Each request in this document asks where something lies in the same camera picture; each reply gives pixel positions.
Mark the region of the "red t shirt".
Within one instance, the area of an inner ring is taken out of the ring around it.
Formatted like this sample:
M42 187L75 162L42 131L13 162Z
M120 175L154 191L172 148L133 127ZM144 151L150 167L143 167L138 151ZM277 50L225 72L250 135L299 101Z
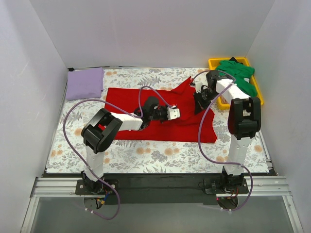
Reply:
M195 114L195 88L190 86L188 77L178 87L158 93L169 103L176 104L180 109L180 118L171 121L151 121L142 131L119 131L116 140L156 140L197 142L198 131L203 112ZM132 113L138 108L138 89L109 88L106 101Z

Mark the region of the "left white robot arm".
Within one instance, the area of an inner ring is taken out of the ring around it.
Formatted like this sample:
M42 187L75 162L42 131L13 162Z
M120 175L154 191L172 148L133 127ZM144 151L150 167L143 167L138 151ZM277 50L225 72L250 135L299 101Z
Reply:
M170 108L160 105L157 97L149 97L142 107L130 114L117 114L107 109L100 109L82 130L86 146L87 168L85 176L89 178L87 189L92 194L103 190L104 152L121 131L141 131L147 128L151 121L164 122L170 120Z

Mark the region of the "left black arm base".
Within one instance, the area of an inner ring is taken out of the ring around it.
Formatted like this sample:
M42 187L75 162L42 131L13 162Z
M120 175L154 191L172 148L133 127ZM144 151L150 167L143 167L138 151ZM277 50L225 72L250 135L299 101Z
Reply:
M114 191L107 185L100 181L85 181L80 179L77 181L76 195L104 195L104 194L114 194Z

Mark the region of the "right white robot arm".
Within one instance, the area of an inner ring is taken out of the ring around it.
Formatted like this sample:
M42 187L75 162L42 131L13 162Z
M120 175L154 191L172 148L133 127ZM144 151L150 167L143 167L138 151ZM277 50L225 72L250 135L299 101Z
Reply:
M236 78L218 70L206 70L206 81L195 82L195 75L190 80L190 86L195 88L193 94L195 99L195 113L204 112L198 131L198 145L201 153L201 134L207 113L219 97L224 97L230 104L227 127L231 134L230 148L226 162L211 160L203 155L208 161L223 166L227 175L220 180L220 188L226 192L233 192L238 182L233 176L240 176L246 171L244 161L251 139L261 128L261 102L258 97L251 97L241 91L236 85Z

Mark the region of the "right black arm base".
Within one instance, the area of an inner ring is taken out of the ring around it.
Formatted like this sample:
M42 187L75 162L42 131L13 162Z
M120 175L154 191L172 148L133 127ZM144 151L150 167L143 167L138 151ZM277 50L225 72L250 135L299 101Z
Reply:
M198 183L198 187L205 194L248 194L249 188L245 180L242 185L224 185L220 184L219 181L202 180Z

